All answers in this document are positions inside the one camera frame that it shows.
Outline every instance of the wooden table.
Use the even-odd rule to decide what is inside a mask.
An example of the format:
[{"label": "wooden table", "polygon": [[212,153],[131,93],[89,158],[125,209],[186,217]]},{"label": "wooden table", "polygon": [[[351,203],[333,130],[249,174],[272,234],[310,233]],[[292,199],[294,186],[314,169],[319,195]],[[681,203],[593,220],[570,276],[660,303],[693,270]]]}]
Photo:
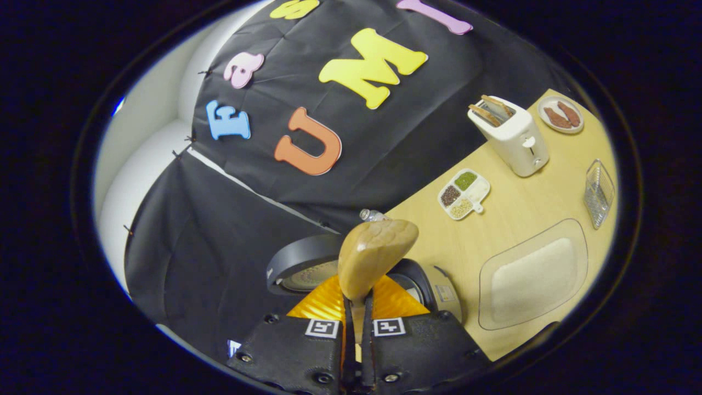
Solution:
[{"label": "wooden table", "polygon": [[[542,97],[550,95],[566,97],[551,89]],[[563,319],[575,307],[607,258],[617,222],[616,193],[609,216],[598,230],[593,228],[583,203],[585,172],[594,159],[601,159],[615,189],[619,185],[614,152],[602,124],[592,113],[571,100],[583,115],[585,125],[578,134],[561,134],[538,116],[538,102],[528,111],[541,130],[550,153],[549,162],[541,170],[521,178],[485,143],[387,213],[394,219],[417,224],[419,239],[406,257],[425,266],[436,265],[449,274],[461,301],[465,329],[493,361],[533,337],[548,323]],[[466,167],[485,177],[491,190],[482,201],[484,211],[481,214],[471,212],[464,219],[454,221],[439,206],[437,195],[459,170]],[[525,323],[500,330],[481,328],[478,302],[482,265],[492,256],[567,218],[580,222],[588,245],[588,273],[577,294],[555,310]]]}]

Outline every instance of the pink letter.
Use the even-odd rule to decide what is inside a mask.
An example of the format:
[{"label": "pink letter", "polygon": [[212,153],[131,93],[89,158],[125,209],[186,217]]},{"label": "pink letter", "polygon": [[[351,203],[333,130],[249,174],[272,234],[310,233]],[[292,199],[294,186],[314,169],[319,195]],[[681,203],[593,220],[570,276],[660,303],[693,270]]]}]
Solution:
[{"label": "pink letter", "polygon": [[248,52],[241,52],[233,57],[224,69],[224,79],[231,79],[232,86],[240,89],[249,83],[253,72],[258,70],[263,64],[263,55],[251,55]]},{"label": "pink letter", "polygon": [[429,7],[419,0],[402,0],[397,3],[397,7],[401,10],[412,10],[424,16],[428,16],[438,23],[441,23],[443,26],[448,27],[451,33],[454,34],[465,34],[473,30],[473,26],[470,23],[455,19],[436,8]]}]

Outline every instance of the meat slice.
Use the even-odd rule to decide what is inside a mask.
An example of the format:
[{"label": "meat slice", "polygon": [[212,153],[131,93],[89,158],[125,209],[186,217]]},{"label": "meat slice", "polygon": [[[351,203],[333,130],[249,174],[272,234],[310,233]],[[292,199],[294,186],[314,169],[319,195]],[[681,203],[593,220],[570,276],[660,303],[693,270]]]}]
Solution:
[{"label": "meat slice", "polygon": [[548,119],[550,119],[551,123],[554,124],[555,126],[562,127],[563,129],[570,129],[573,127],[573,125],[571,125],[569,120],[556,114],[556,112],[552,108],[545,107],[543,110],[546,111],[546,115],[548,115]]},{"label": "meat slice", "polygon": [[558,102],[558,108],[560,108],[561,111],[563,111],[563,113],[566,115],[566,117],[568,117],[568,120],[574,127],[577,127],[580,124],[580,117],[578,117],[578,113],[573,111],[572,108],[565,105],[562,101]]}]

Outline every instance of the letter m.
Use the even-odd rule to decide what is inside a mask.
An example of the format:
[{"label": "letter m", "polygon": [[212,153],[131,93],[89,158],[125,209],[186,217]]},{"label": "letter m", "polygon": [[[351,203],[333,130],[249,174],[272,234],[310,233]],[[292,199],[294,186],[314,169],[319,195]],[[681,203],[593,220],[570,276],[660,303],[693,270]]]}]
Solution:
[{"label": "letter m", "polygon": [[351,45],[363,59],[333,59],[319,72],[321,82],[336,81],[366,99],[366,107],[375,110],[390,95],[386,86],[374,86],[368,81],[399,84],[399,78],[388,62],[402,75],[410,75],[429,58],[426,53],[412,51],[381,37],[367,28],[351,37]]}]

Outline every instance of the foam letter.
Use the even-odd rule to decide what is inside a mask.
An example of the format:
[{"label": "foam letter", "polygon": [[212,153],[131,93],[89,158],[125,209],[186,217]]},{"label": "foam letter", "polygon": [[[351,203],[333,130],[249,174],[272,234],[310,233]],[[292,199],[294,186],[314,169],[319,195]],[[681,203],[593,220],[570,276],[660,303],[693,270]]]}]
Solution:
[{"label": "foam letter", "polygon": [[285,161],[310,176],[319,176],[328,172],[341,156],[341,139],[330,128],[307,116],[307,110],[300,107],[288,121],[291,131],[302,129],[318,138],[324,144],[324,153],[318,157],[311,156],[295,146],[290,136],[285,135],[278,141],[273,155],[277,161]]},{"label": "foam letter", "polygon": [[402,0],[397,3],[397,7],[402,10],[416,11],[424,16],[432,18],[449,28],[449,31],[454,34],[465,34],[473,30],[473,26],[462,20],[455,19],[447,13],[443,13],[436,8],[429,7],[419,0]]},{"label": "foam letter", "polygon": [[251,129],[249,128],[249,115],[244,111],[239,111],[239,115],[232,117],[236,112],[233,107],[222,107],[217,109],[216,100],[207,103],[205,110],[207,111],[207,120],[210,123],[210,132],[212,138],[217,140],[220,136],[229,136],[238,134],[243,138],[251,137]]},{"label": "foam letter", "polygon": [[258,70],[263,64],[263,55],[251,55],[248,52],[238,53],[227,64],[224,69],[224,79],[231,79],[234,89],[246,86],[253,76],[253,72]]},{"label": "foam letter", "polygon": [[281,4],[270,13],[271,18],[299,19],[319,5],[319,0],[293,0]]},{"label": "foam letter", "polygon": [[321,82],[336,81],[366,99],[366,107],[375,110],[390,95],[385,86],[374,86],[367,82],[399,84],[399,78],[388,62],[397,66],[402,75],[410,75],[429,58],[426,53],[412,51],[389,39],[381,37],[373,29],[363,29],[351,37],[351,45],[363,56],[357,59],[334,59],[319,72]]}]

